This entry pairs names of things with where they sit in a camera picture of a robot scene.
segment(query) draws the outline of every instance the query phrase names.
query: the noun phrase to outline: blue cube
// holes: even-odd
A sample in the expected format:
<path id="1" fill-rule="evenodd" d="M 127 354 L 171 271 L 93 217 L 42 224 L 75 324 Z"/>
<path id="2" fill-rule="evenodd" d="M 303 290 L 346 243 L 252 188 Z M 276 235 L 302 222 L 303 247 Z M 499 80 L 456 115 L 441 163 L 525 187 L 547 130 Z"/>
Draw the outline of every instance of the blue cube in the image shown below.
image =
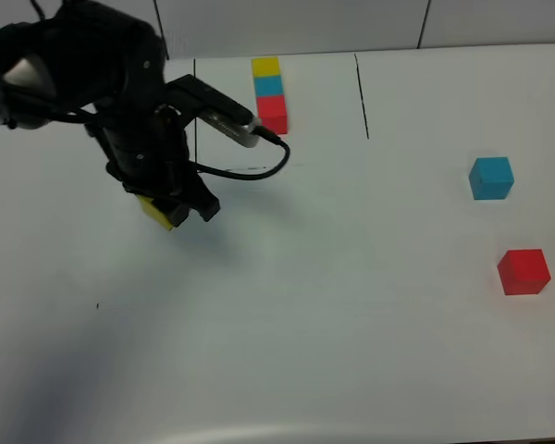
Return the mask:
<path id="1" fill-rule="evenodd" d="M 284 86 L 281 76 L 255 77 L 255 95 L 257 97 L 270 97 L 272 95 L 283 95 Z"/>
<path id="2" fill-rule="evenodd" d="M 469 174 L 478 201 L 505 199 L 514 183 L 508 157 L 479 157 Z"/>

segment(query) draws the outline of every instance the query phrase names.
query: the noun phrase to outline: red block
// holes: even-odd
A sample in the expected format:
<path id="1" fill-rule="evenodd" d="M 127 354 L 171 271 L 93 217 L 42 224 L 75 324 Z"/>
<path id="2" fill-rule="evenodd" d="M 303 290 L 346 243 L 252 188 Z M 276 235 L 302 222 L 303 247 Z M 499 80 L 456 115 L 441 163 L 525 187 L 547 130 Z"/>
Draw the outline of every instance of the red block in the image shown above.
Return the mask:
<path id="1" fill-rule="evenodd" d="M 551 280 L 542 250 L 508 250 L 498 270 L 507 295 L 538 294 Z"/>
<path id="2" fill-rule="evenodd" d="M 263 121 L 264 127 L 276 134 L 288 133 L 288 113 L 283 95 L 257 97 L 257 114 Z"/>

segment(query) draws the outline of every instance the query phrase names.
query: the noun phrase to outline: yellow cube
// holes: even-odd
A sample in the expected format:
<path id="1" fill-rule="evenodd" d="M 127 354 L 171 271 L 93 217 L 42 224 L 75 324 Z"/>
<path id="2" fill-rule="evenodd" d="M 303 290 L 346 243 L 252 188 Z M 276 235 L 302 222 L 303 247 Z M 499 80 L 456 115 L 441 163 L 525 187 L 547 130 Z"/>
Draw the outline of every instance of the yellow cube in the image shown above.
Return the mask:
<path id="1" fill-rule="evenodd" d="M 142 211 L 158 222 L 163 228 L 167 230 L 171 230 L 173 228 L 173 224 L 167 219 L 167 217 L 154 206 L 152 201 L 154 200 L 152 197 L 142 196 L 140 194 L 135 195 L 138 200 L 140 201 L 140 206 L 142 207 Z"/>
<path id="2" fill-rule="evenodd" d="M 279 59 L 277 57 L 253 59 L 253 77 L 272 77 L 279 75 Z"/>

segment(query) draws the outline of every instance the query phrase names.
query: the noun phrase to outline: white table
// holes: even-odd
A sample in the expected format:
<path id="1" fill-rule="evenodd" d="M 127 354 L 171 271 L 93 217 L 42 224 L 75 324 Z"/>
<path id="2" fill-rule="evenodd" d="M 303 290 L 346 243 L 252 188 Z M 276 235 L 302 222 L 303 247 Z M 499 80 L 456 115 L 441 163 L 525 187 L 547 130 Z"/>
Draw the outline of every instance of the white table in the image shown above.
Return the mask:
<path id="1" fill-rule="evenodd" d="M 358 59 L 370 140 L 353 55 L 281 57 L 289 167 L 205 177 L 223 209 L 170 234 L 82 128 L 0 131 L 0 442 L 555 436 L 555 46 Z M 254 109 L 249 59 L 196 67 Z M 487 154 L 505 202 L 470 196 Z M 495 264 L 529 247 L 553 280 L 508 298 Z"/>

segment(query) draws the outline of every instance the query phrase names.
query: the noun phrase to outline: stacked blocks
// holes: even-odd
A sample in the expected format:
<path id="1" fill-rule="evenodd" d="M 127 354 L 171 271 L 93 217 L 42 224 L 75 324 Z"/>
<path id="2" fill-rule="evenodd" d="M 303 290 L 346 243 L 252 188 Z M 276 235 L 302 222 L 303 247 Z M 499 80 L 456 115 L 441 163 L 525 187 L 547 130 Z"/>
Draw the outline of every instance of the stacked blocks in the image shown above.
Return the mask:
<path id="1" fill-rule="evenodd" d="M 476 200 L 505 199 L 514 183 L 508 157 L 480 157 L 469 174 Z"/>
<path id="2" fill-rule="evenodd" d="M 278 58 L 255 58 L 253 80 L 257 97 L 257 114 L 263 121 L 263 125 L 276 134 L 288 133 L 286 98 Z"/>
<path id="3" fill-rule="evenodd" d="M 551 280 L 542 250 L 509 250 L 498 270 L 507 295 L 538 294 Z"/>

